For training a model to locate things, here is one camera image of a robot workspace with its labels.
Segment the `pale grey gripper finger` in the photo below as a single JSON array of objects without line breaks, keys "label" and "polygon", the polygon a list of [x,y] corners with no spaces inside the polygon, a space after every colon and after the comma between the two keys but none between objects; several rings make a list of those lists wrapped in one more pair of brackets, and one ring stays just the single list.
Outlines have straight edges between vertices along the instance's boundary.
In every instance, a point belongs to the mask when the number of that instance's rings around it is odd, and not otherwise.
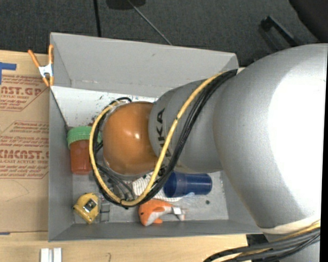
[{"label": "pale grey gripper finger", "polygon": [[110,206],[111,204],[109,202],[102,203],[100,205],[100,221],[108,221],[110,217]]}]

